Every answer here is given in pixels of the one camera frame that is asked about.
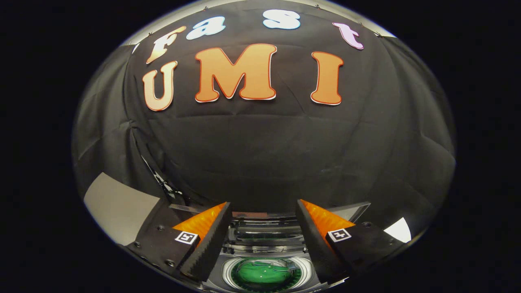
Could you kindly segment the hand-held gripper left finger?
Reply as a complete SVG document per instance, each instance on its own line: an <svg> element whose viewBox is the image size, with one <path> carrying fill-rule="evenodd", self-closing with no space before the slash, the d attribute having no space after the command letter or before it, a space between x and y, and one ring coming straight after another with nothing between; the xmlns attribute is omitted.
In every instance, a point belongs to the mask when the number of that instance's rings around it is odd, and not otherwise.
<svg viewBox="0 0 521 293"><path fill-rule="evenodd" d="M151 226L126 249L176 281L205 282L231 221L232 203L223 202L174 226Z"/></svg>

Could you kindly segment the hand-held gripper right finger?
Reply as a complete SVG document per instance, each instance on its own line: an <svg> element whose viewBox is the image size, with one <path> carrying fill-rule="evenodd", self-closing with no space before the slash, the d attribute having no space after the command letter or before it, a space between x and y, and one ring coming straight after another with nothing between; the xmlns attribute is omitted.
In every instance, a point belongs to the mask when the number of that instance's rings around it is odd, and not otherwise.
<svg viewBox="0 0 521 293"><path fill-rule="evenodd" d="M402 241L370 221L355 224L307 200L297 200L296 218L320 282L358 278L403 247Z"/></svg>

